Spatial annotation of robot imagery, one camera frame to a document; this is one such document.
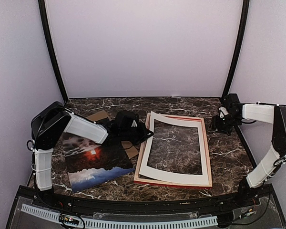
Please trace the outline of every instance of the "black cable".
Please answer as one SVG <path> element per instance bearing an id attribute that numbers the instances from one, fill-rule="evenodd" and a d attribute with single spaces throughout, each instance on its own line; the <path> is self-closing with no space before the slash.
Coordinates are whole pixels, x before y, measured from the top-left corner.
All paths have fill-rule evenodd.
<path id="1" fill-rule="evenodd" d="M 30 151 L 33 151 L 30 147 L 29 147 L 29 143 L 32 144 L 32 147 L 34 148 L 34 142 L 32 140 L 27 141 L 27 149 Z"/>
<path id="2" fill-rule="evenodd" d="M 62 225 L 63 225 L 63 226 L 62 226 L 63 228 L 70 229 L 70 227 L 67 226 L 67 225 L 63 222 L 63 220 L 61 221 L 61 223 L 62 223 Z"/>
<path id="3" fill-rule="evenodd" d="M 280 166 L 280 165 L 282 165 L 283 163 L 286 162 L 286 160 L 283 160 L 281 164 L 276 165 L 276 163 L 277 163 L 278 161 L 282 160 L 282 159 L 283 159 L 283 158 L 280 157 L 278 160 L 276 160 L 276 161 L 273 163 L 273 166 L 277 167 L 277 166 Z"/>
<path id="4" fill-rule="evenodd" d="M 243 122 L 243 121 L 242 121 L 242 123 L 243 123 L 243 124 L 252 124 L 252 123 L 256 123 L 256 120 L 254 120 L 254 121 L 252 121 L 252 122 Z"/>
<path id="5" fill-rule="evenodd" d="M 127 150 L 127 149 L 132 148 L 133 146 L 134 146 L 134 145 L 132 144 L 132 146 L 131 146 L 131 147 L 128 147 L 128 148 L 123 148 L 123 147 L 122 147 L 122 148 L 120 148 L 120 147 L 119 147 L 119 149 L 120 149 L 120 150 Z"/>
<path id="6" fill-rule="evenodd" d="M 269 202 L 270 202 L 270 198 L 271 198 L 271 192 L 270 192 L 270 190 L 269 190 L 268 201 L 267 201 L 266 208 L 265 208 L 263 214 L 260 215 L 260 216 L 259 216 L 258 218 L 256 218 L 255 220 L 253 220 L 252 222 L 250 222 L 250 223 L 234 223 L 235 221 L 241 219 L 241 218 L 237 217 L 237 218 L 234 219 L 233 221 L 226 222 L 226 223 L 224 223 L 224 222 L 218 222 L 218 224 L 219 224 L 219 225 L 240 225 L 240 226 L 242 226 L 242 225 L 243 225 L 243 226 L 246 226 L 246 225 L 253 224 L 253 223 L 259 221 L 259 220 L 264 216 L 264 214 L 267 212 L 267 209 L 268 209 L 268 206 L 269 206 Z"/>
<path id="7" fill-rule="evenodd" d="M 53 207 L 53 206 L 51 206 L 51 205 L 45 203 L 45 202 L 43 201 L 43 199 L 42 199 L 42 198 L 40 197 L 40 195 L 39 195 L 38 188 L 37 188 L 37 184 L 36 184 L 36 178 L 34 178 L 34 187 L 35 187 L 35 190 L 36 190 L 37 197 L 39 198 L 39 200 L 40 200 L 45 206 L 47 206 L 47 207 L 50 208 L 50 209 L 59 211 L 60 214 L 61 214 L 61 212 L 65 212 L 65 213 L 68 213 L 69 215 L 72 215 L 72 216 L 74 216 L 74 217 L 79 218 L 79 219 L 82 221 L 82 226 L 83 226 L 82 229 L 85 229 L 85 228 L 86 228 L 85 221 L 82 219 L 81 216 L 77 215 L 77 213 L 74 213 L 74 212 L 71 212 L 71 211 L 67 211 L 67 210 L 64 210 L 64 209 L 60 209 L 60 208 L 56 208 L 56 207 Z"/>

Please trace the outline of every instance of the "white plastic casing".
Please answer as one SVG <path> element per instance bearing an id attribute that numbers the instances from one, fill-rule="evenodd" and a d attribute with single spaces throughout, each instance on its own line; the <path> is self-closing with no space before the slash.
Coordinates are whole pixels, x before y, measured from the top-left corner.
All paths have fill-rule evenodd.
<path id="1" fill-rule="evenodd" d="M 279 153 L 275 151 L 271 144 L 270 149 L 263 160 L 261 160 L 257 167 L 247 176 L 249 186 L 253 188 L 262 186 L 264 180 L 271 175 L 276 168 L 273 166 L 273 163 L 279 158 Z"/>
<path id="2" fill-rule="evenodd" d="M 75 114 L 71 114 L 71 120 L 64 132 L 88 138 L 97 144 L 102 144 L 108 136 L 105 127 Z"/>
<path id="3" fill-rule="evenodd" d="M 36 185 L 40 191 L 52 188 L 51 162 L 53 149 L 35 150 Z"/>
<path id="4" fill-rule="evenodd" d="M 274 106 L 245 104 L 243 105 L 243 118 L 273 124 Z"/>

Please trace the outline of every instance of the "black metal frame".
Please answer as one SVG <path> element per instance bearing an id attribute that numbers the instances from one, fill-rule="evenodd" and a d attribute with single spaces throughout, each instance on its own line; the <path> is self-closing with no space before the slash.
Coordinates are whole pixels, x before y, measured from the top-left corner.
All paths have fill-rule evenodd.
<path id="1" fill-rule="evenodd" d="M 231 62 L 229 74 L 228 74 L 227 80 L 225 82 L 225 87 L 224 87 L 224 91 L 222 94 L 222 98 L 229 93 L 229 90 L 230 90 L 230 87 L 232 84 L 232 80 L 234 77 L 234 73 L 236 70 L 238 57 L 240 54 L 240 50 L 241 50 L 241 46 L 242 46 L 242 42 L 243 42 L 243 38 L 244 38 L 245 26 L 246 26 L 248 11 L 249 11 L 249 2 L 250 2 L 250 0 L 243 0 L 243 8 L 242 8 L 241 20 L 240 20 L 240 24 L 239 24 L 234 54 L 232 57 L 232 62 Z M 66 103 L 69 100 L 69 98 L 68 98 L 68 95 L 66 92 L 66 88 L 63 84 L 61 72 L 59 70 L 57 58 L 55 55 L 55 50 L 54 50 L 54 46 L 53 46 L 53 42 L 52 42 L 52 38 L 51 38 L 51 32 L 50 32 L 50 28 L 49 28 L 47 11 L 46 11 L 46 7 L 45 7 L 45 1 L 44 0 L 38 0 L 38 3 L 39 3 L 39 10 L 40 10 L 40 15 L 41 15 L 41 22 L 42 22 L 44 37 L 46 39 L 46 43 L 48 46 L 49 56 L 51 59 L 51 63 L 53 66 L 53 70 L 55 73 L 57 84 L 59 86 L 63 100 Z"/>
<path id="2" fill-rule="evenodd" d="M 39 4 L 39 11 L 40 11 L 40 16 L 41 16 L 44 37 L 46 39 L 46 43 L 48 46 L 48 52 L 49 52 L 49 56 L 51 59 L 52 67 L 55 73 L 55 77 L 56 77 L 59 90 L 61 92 L 61 96 L 64 102 L 66 103 L 69 98 L 67 95 L 66 88 L 62 81 L 61 72 L 59 70 L 58 62 L 57 62 L 55 51 L 54 51 L 54 46 L 53 46 L 53 42 L 51 38 L 51 32 L 50 32 L 49 22 L 48 22 L 48 17 L 47 17 L 46 5 L 45 5 L 44 0 L 38 0 L 38 4 Z"/>
<path id="3" fill-rule="evenodd" d="M 282 226 L 286 227 L 286 220 L 282 213 L 282 209 L 278 202 L 276 193 L 272 184 L 265 185 L 263 188 L 257 191 L 260 197 L 267 197 L 269 192 L 273 196 L 276 208 L 279 213 L 279 217 Z M 72 213 L 79 213 L 81 215 L 93 216 L 95 212 L 98 213 L 113 213 L 113 214 L 130 214 L 130 215 L 161 215 L 161 214 L 173 214 L 173 213 L 187 213 L 198 212 L 199 216 L 211 214 L 213 216 L 229 215 L 236 208 L 239 208 L 233 201 L 236 193 L 226 194 L 222 196 L 210 197 L 210 198 L 198 198 L 187 199 L 181 201 L 151 201 L 151 202 L 126 202 L 126 201 L 108 201 L 108 200 L 95 200 L 87 198 L 77 198 L 71 196 L 65 196 L 60 194 L 53 194 L 53 197 L 62 202 L 64 210 Z M 42 207 L 48 207 L 44 205 L 42 201 L 37 197 L 38 194 L 35 189 L 20 186 L 16 197 L 13 202 L 13 206 L 10 210 L 9 219 L 6 225 L 6 229 L 11 226 L 11 221 L 14 215 L 14 211 L 17 205 L 19 197 L 24 197 L 33 200 L 33 204 Z M 251 198 L 248 199 L 245 206 L 251 206 Z"/>
<path id="4" fill-rule="evenodd" d="M 235 49 L 234 49 L 234 53 L 233 53 L 233 57 L 232 57 L 232 62 L 231 62 L 229 74 L 228 74 L 227 80 L 225 82 L 224 91 L 223 91 L 223 94 L 221 96 L 222 99 L 226 95 L 229 94 L 229 90 L 231 88 L 231 84 L 232 84 L 233 77 L 235 74 L 235 70 L 236 70 L 236 66 L 237 66 L 237 62 L 238 62 L 238 58 L 239 58 L 239 53 L 240 53 L 240 50 L 242 48 L 242 43 L 243 43 L 243 38 L 244 38 L 244 33 L 245 33 L 247 16 L 248 16 L 248 12 L 249 12 L 249 3 L 250 3 L 250 0 L 243 0 L 242 15 L 240 18 Z"/>

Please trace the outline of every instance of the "cardboard piece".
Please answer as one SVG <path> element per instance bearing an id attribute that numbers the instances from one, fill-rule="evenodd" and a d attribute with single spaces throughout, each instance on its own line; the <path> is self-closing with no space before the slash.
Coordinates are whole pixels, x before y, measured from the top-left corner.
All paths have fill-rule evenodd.
<path id="1" fill-rule="evenodd" d="M 102 120 L 102 123 L 104 123 L 104 124 L 106 122 L 111 121 L 111 118 L 108 116 L 108 114 L 104 110 L 101 110 L 101 111 L 99 111 L 95 114 L 92 114 L 86 118 L 91 120 L 91 121 L 95 121 L 95 122 Z M 121 144 L 122 144 L 123 148 L 126 149 L 125 152 L 126 152 L 129 159 L 133 158 L 134 156 L 137 156 L 139 154 L 138 150 L 134 146 L 132 146 L 131 142 L 123 141 L 123 142 L 121 142 Z"/>

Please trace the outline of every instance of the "brown marble surface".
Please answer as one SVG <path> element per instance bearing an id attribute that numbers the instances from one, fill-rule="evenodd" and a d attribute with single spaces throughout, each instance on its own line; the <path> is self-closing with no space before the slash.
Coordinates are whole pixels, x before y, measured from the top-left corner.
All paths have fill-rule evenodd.
<path id="1" fill-rule="evenodd" d="M 198 128 L 155 120 L 147 165 L 166 172 L 202 175 Z"/>
<path id="2" fill-rule="evenodd" d="M 71 99 L 66 107 L 82 116 L 89 116 L 105 110 L 114 118 L 120 110 L 130 110 L 139 114 L 145 121 L 146 114 L 197 116 L 204 118 L 212 169 L 211 189 L 172 188 L 133 183 L 134 172 L 108 181 L 104 184 L 72 193 L 61 141 L 55 147 L 52 158 L 52 180 L 56 193 L 75 197 L 124 200 L 158 201 L 181 200 L 218 196 L 237 191 L 239 181 L 253 168 L 235 131 L 230 136 L 212 132 L 209 128 L 211 117 L 217 114 L 220 105 L 216 98 L 93 98 Z M 135 166 L 137 157 L 132 159 Z"/>

